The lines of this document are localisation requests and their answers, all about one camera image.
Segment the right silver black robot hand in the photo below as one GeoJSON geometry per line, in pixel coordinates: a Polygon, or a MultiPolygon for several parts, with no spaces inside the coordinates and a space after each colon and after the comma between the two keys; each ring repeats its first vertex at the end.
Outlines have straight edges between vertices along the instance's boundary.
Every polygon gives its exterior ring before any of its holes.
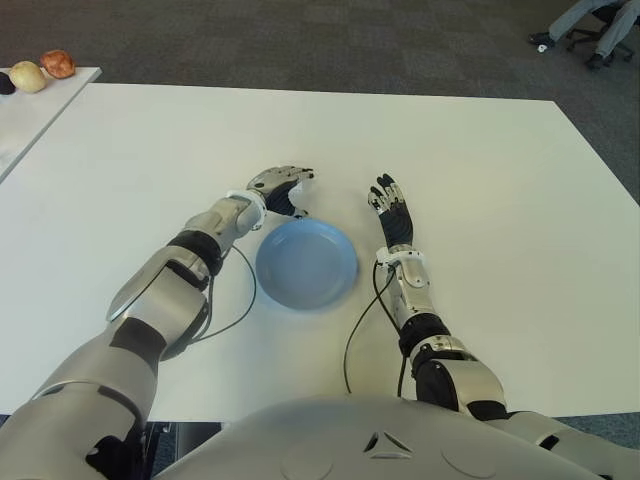
{"type": "Polygon", "coordinates": [[[412,245],[412,218],[400,186],[390,175],[382,174],[377,185],[370,187],[368,204],[378,215],[388,249],[412,245]]]}

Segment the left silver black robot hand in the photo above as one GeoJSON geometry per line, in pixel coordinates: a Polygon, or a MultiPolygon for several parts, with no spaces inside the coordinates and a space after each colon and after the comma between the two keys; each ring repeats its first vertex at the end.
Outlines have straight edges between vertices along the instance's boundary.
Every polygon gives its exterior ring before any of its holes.
{"type": "Polygon", "coordinates": [[[296,207],[289,194],[301,182],[313,179],[314,176],[312,168],[272,167],[252,178],[247,189],[262,197],[268,211],[300,219],[306,217],[308,212],[296,207]]]}

